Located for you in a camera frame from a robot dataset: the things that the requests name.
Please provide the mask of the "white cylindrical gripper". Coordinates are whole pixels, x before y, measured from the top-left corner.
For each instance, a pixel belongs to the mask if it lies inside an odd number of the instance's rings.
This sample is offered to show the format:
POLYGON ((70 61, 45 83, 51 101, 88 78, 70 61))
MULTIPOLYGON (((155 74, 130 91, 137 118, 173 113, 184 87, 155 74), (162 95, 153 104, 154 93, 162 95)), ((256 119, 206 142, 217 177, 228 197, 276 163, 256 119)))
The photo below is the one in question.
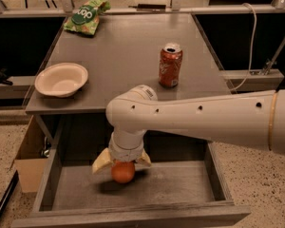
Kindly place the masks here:
POLYGON ((140 143, 118 143, 114 135, 111 135, 108 148, 105 148, 101 154, 92 163, 92 173, 96 174, 104 168, 111 166, 113 159, 120 162, 132 162, 146 167, 151 166, 151 160, 147 153, 143 151, 143 142, 140 143))

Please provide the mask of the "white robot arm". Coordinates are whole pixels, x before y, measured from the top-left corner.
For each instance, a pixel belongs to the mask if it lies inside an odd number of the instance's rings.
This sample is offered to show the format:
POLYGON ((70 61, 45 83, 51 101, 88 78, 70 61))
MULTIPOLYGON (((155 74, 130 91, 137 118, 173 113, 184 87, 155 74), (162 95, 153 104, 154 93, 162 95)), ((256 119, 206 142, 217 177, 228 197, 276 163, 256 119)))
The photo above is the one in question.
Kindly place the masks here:
POLYGON ((151 87, 139 85, 111 100, 105 115, 114 130, 92 164, 94 173, 116 161, 149 166, 148 130, 285 155, 285 90, 160 101, 151 87))

